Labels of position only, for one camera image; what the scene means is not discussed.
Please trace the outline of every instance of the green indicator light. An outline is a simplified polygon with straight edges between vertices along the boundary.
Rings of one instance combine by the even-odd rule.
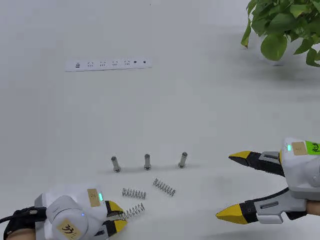
[[[102,196],[102,193],[101,193],[101,192],[99,192],[99,200],[100,200],[100,201],[103,201],[103,200],[104,200],[104,197]]]

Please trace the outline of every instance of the power strip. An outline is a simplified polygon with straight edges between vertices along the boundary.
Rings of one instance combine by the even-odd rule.
[[[79,60],[67,61],[65,64],[66,72],[146,68],[152,68],[152,63],[150,59],[147,58],[126,58],[114,60]]]

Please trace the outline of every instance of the potted plant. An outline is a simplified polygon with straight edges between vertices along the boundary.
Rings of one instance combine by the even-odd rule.
[[[241,44],[248,48],[251,30],[263,37],[263,56],[279,61],[288,43],[302,39],[295,55],[307,52],[306,64],[320,67],[320,0],[251,0],[247,6],[248,24]]]

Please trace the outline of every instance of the metal spring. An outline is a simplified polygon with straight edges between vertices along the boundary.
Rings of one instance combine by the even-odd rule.
[[[122,189],[122,196],[126,197],[132,197],[132,198],[137,198],[137,199],[146,199],[146,192],[145,191],[139,191],[139,190],[134,190],[130,188],[123,188]]]
[[[119,217],[126,221],[127,219],[135,216],[135,215],[138,215],[139,213],[143,212],[145,210],[145,207],[142,203],[130,208],[129,210],[126,210],[122,213],[119,213]]]
[[[167,193],[168,195],[170,195],[171,197],[173,195],[175,195],[176,190],[173,189],[172,187],[170,187],[169,185],[165,184],[164,182],[160,181],[158,178],[156,178],[153,181],[153,185],[156,186],[157,188],[159,188],[160,190],[164,191],[165,193]]]

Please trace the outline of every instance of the metal pin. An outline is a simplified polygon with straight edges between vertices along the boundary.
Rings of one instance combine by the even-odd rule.
[[[151,164],[150,164],[150,155],[146,154],[144,155],[144,170],[150,170]]]
[[[178,163],[178,166],[179,168],[183,169],[186,165],[186,160],[187,160],[187,156],[188,156],[188,153],[186,152],[183,152],[182,155],[181,155],[181,160],[180,162]]]
[[[119,173],[121,171],[121,167],[119,166],[119,163],[118,163],[118,160],[117,160],[117,157],[116,156],[113,156],[111,158],[111,162],[113,164],[113,171],[115,173]]]

